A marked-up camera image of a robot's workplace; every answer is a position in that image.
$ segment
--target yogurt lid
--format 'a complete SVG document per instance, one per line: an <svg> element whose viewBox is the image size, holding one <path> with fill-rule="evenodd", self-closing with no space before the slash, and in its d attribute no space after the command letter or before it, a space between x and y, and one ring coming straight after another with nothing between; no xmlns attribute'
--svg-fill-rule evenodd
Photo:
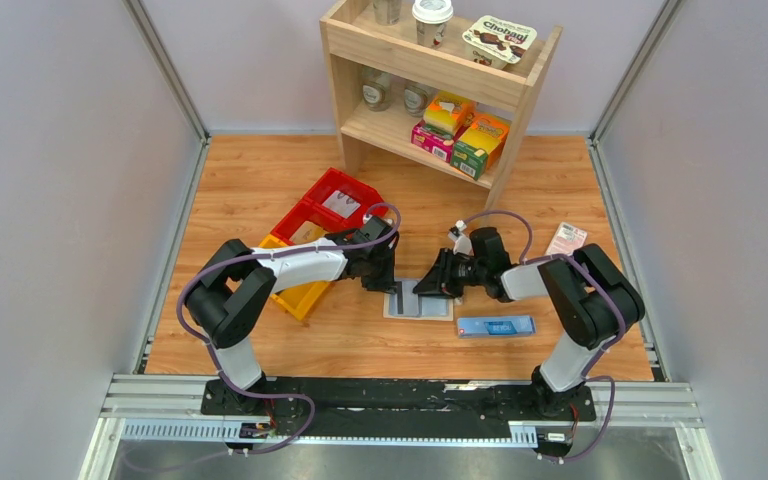
<svg viewBox="0 0 768 480"><path fill-rule="evenodd" d="M452 0L416 0L413 4L413 17L422 23L445 23L454 15Z"/></svg>
<svg viewBox="0 0 768 480"><path fill-rule="evenodd" d="M508 63L520 61L537 38L537 30L485 15L463 33L468 44Z"/></svg>

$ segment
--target chobay yogurt container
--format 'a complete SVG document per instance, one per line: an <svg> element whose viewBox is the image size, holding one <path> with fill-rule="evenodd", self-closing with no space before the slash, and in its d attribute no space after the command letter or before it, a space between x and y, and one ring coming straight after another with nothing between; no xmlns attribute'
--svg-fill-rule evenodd
<svg viewBox="0 0 768 480"><path fill-rule="evenodd" d="M466 54L476 63L505 68L519 62L537 38L537 30L485 15L463 33Z"/></svg>

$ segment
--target black metal plate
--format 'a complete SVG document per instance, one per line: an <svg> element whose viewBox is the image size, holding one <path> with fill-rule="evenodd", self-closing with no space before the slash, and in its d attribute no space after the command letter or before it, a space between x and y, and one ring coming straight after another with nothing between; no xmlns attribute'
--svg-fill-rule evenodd
<svg viewBox="0 0 768 480"><path fill-rule="evenodd" d="M507 438L511 420L572 422L569 410L551 419L540 416L534 408L534 391L530 385L444 391L447 383L468 382L278 377L258 386L264 393L304 393L313 399L316 415L306 435ZM221 380L214 380L205 387L201 412L205 415L265 414L262 404L243 400ZM579 390L573 405L578 409L580 421L596 419L589 388ZM276 400L274 416L278 433L296 431L308 413L309 406L304 401Z"/></svg>

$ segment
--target gray floor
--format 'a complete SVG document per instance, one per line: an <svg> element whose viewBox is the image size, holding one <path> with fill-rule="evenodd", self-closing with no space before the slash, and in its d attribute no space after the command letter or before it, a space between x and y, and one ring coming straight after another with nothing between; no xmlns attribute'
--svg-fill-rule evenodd
<svg viewBox="0 0 768 480"><path fill-rule="evenodd" d="M576 450L595 429L581 429ZM140 467L161 468L221 452L215 443L123 442L119 456ZM292 445L263 456L221 457L177 472L140 473L117 461L113 479L686 479L675 431L668 428L611 428L584 460L552 465L530 450L461 447L376 447Z"/></svg>

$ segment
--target blue label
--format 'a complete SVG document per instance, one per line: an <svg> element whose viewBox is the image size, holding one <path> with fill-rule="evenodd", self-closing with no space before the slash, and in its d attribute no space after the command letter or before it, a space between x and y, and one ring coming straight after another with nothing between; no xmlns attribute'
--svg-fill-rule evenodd
<svg viewBox="0 0 768 480"><path fill-rule="evenodd" d="M486 322L484 325L487 326L487 333L490 335L513 335L516 333L513 322L507 320L504 322Z"/></svg>

